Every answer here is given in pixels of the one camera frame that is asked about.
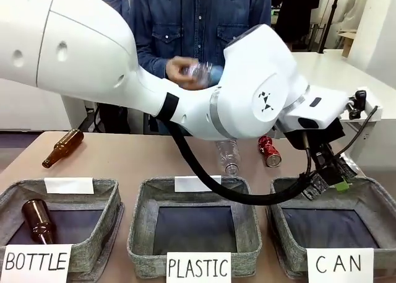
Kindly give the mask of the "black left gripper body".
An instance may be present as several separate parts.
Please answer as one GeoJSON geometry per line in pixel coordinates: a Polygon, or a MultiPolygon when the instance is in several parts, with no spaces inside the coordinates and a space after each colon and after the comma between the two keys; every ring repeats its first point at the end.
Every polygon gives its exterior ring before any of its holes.
{"type": "MultiPolygon", "coordinates": [[[[304,149],[303,132],[303,130],[295,130],[286,133],[286,138],[295,149],[304,149]]],[[[305,133],[316,170],[324,166],[333,157],[334,153],[330,143],[345,135],[338,118],[325,129],[309,129],[305,130],[305,133]]],[[[323,180],[342,180],[339,170],[332,163],[324,167],[318,174],[323,180]]]]}

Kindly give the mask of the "person's right hand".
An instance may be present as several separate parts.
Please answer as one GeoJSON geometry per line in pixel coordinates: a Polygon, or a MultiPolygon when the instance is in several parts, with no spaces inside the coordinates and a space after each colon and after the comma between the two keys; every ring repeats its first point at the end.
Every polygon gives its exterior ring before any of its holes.
{"type": "Polygon", "coordinates": [[[185,90],[202,90],[203,86],[194,77],[182,73],[184,68],[194,66],[198,63],[198,59],[195,58],[175,56],[166,62],[166,76],[170,81],[178,84],[185,90]]]}

